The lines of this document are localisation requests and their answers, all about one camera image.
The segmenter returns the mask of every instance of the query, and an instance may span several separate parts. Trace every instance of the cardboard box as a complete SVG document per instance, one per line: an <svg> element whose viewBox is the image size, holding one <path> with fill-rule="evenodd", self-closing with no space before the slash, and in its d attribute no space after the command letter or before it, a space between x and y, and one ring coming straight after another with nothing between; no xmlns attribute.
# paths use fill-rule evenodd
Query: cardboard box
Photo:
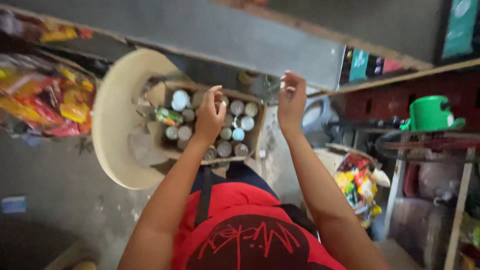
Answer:
<svg viewBox="0 0 480 270"><path fill-rule="evenodd" d="M152 102L154 103L154 105L156 105L155 103L160 105L160 103L158 102L160 100L161 102L163 102L162 105L164 107L170 108L173 92L175 92L176 90L180 90L180 89L185 90L190 96L192 96L197 91L205 92L210 88L211 86L204 86L204 85L200 85L200 84L189 82L189 81L166 81L164 84L164 87L156 86L154 87L154 89L152 89L152 91L148 92L147 98L155 97L155 101ZM159 96L162 96L160 94L161 91L164 91L163 100L159 98ZM241 100L241 101L244 101L245 103L254 102L258 106L258 113L253 118L255 121L255 126L252 130L245 132L245 139L242 142L248 146L250 152L246 157L236 157L236 156L233 156L233 153L232 153L232 156L228 158L203 160L202 165L225 162L225 161L242 161L250 157L256 158L259 153L261 132L262 132L264 121L265 121L265 116L266 116L265 113L266 113L267 106L262 105L261 101L258 98L245 93L241 93L236 90L222 89L222 92L224 96L228 97L230 102L234 100ZM149 125L150 134L152 136L152 139L154 140L155 147L159 151L161 151L162 154L167 155L171 159L177 160L182 154L182 152L177 148L176 140L175 141L168 140L168 138L165 137L166 127L167 127L166 125L161 123L156 125Z"/></svg>

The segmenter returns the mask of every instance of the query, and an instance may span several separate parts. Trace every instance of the person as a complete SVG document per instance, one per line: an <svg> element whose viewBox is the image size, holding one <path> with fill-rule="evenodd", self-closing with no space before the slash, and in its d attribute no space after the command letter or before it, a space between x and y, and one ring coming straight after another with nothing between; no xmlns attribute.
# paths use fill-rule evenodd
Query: person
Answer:
<svg viewBox="0 0 480 270"><path fill-rule="evenodd" d="M204 96L187 148L146 204L118 270L389 269L302 133L305 79L286 71L281 80L286 87L279 93L278 123L314 220L313 232L264 181L237 163L230 165L227 178L241 181L213 178L207 215L195 222L202 204L197 182L201 175L211 177L200 162L227 109L221 103L217 110L222 87L215 86Z"/></svg>

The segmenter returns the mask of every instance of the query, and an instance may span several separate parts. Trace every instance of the green watering can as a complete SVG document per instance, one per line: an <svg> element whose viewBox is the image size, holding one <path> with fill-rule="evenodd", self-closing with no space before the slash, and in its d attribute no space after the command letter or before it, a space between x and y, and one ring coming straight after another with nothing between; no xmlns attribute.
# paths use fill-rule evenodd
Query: green watering can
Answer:
<svg viewBox="0 0 480 270"><path fill-rule="evenodd" d="M413 132L459 130L465 127L465 123L465 118L453 117L447 97L429 96L412 102L410 119L400 129Z"/></svg>

